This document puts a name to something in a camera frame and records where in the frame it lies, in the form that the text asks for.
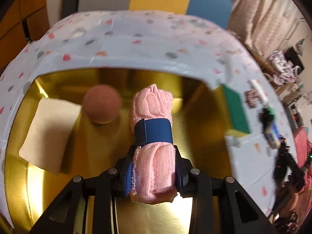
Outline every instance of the table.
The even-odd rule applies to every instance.
[[[242,44],[217,25],[194,17],[158,11],[85,12],[56,23],[39,41],[27,45],[0,77],[0,162],[15,114],[31,82],[40,75],[78,68],[136,68],[169,72],[201,80],[208,88],[220,83],[238,92],[258,80],[276,114],[277,128],[296,159],[291,128],[283,107],[258,64]],[[268,214],[275,200],[272,178],[277,150],[262,134],[258,115],[243,103],[251,133],[225,136],[232,175]],[[0,206],[10,216],[0,172]]]

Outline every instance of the gold tray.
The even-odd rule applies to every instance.
[[[106,125],[92,124],[81,114],[68,140],[62,171],[46,172],[19,157],[38,103],[43,97],[65,99],[81,104],[85,92],[105,83],[115,87],[123,98],[118,120]],[[207,175],[231,175],[220,113],[213,92],[203,83],[174,74],[134,69],[81,69],[38,77],[15,117],[5,158],[7,203],[16,233],[28,233],[52,200],[75,176],[97,176],[126,156],[134,142],[129,129],[129,107],[133,95],[156,83],[174,96],[173,138],[182,157]],[[94,198],[90,198],[88,233],[92,233]],[[173,203],[145,205],[118,199],[120,234],[188,233],[192,198],[177,196]]]

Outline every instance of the pink towel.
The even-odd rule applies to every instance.
[[[155,84],[137,92],[133,98],[130,125],[132,132],[141,119],[166,118],[172,127],[172,94]],[[175,149],[157,142],[138,147],[133,157],[131,200],[146,204],[172,202],[175,189]]]

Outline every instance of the blue paper band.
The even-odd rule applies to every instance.
[[[173,144],[171,124],[168,119],[141,119],[135,124],[135,145],[165,142]]]

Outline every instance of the green and yellow sponge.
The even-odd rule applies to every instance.
[[[240,95],[224,83],[213,92],[222,114],[225,134],[234,137],[250,134]]]

